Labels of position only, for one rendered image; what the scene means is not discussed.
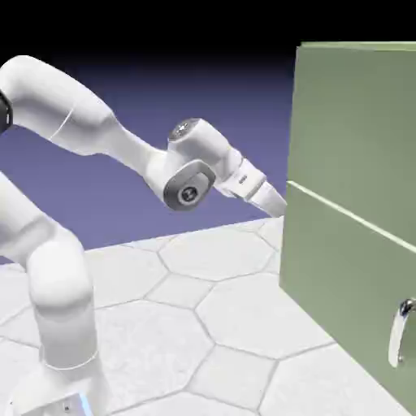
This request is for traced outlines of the green painted cabinet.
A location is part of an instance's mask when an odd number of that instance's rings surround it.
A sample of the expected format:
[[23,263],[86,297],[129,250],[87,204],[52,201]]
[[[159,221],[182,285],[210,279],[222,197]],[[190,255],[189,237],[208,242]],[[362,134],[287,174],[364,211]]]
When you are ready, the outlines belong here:
[[416,41],[297,48],[279,282],[416,416]]

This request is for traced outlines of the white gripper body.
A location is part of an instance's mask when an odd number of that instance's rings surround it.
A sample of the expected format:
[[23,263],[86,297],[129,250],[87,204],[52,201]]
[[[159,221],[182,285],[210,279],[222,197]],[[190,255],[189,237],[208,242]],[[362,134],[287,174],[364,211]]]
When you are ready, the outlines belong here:
[[286,211],[287,202],[272,184],[265,180],[249,199],[249,203],[270,217],[281,217]]

